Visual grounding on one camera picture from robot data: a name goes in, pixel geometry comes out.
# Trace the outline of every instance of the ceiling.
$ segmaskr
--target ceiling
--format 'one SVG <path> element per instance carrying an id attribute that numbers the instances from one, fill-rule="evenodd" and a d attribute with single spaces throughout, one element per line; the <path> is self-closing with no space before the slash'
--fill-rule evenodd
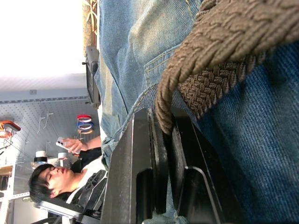
<path id="1" fill-rule="evenodd" d="M 82 4 L 13 4 L 0 7 L 0 92 L 85 88 Z"/>

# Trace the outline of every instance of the smartphone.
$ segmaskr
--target smartphone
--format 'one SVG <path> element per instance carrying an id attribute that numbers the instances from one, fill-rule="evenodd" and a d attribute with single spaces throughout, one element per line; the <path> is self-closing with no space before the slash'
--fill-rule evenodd
<path id="1" fill-rule="evenodd" d="M 59 137 L 59 138 L 57 139 L 56 145 L 59 146 L 59 147 L 61 147 L 61 148 L 66 149 L 66 150 L 68 151 L 69 148 L 67 148 L 67 147 L 65 147 L 65 146 L 68 145 L 69 142 L 68 142 L 68 141 L 63 142 L 63 141 L 62 141 L 63 139 L 64 139 L 63 137 Z"/>

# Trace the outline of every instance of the denim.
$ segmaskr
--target denim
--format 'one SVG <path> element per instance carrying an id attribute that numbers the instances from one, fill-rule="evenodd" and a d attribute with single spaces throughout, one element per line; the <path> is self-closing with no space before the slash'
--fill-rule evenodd
<path id="1" fill-rule="evenodd" d="M 157 83 L 190 33 L 200 0 L 103 0 L 100 90 L 110 156 L 135 112 L 154 108 Z M 202 119 L 184 109 L 216 149 L 248 223 L 299 223 L 299 43 L 281 46 Z M 145 223 L 186 223 L 173 208 Z"/>

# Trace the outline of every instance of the white pegboard wall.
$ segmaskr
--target white pegboard wall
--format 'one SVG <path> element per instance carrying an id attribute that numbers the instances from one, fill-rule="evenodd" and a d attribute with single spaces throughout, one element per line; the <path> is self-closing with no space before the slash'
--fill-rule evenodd
<path id="1" fill-rule="evenodd" d="M 12 138 L 13 145 L 0 156 L 0 165 L 18 163 L 14 194 L 27 192 L 28 179 L 32 173 L 30 162 L 33 161 L 36 151 L 47 148 L 48 158 L 56 158 L 59 152 L 65 152 L 65 149 L 55 145 L 57 137 L 76 136 L 77 116 L 80 114 L 92 116 L 94 123 L 94 132 L 81 136 L 85 137 L 84 141 L 99 136 L 97 110 L 86 104 L 86 99 L 0 104 L 0 120 L 12 120 L 21 127 L 21 131 L 15 133 Z M 37 133 L 40 116 L 45 118 L 41 120 L 40 132 Z"/>

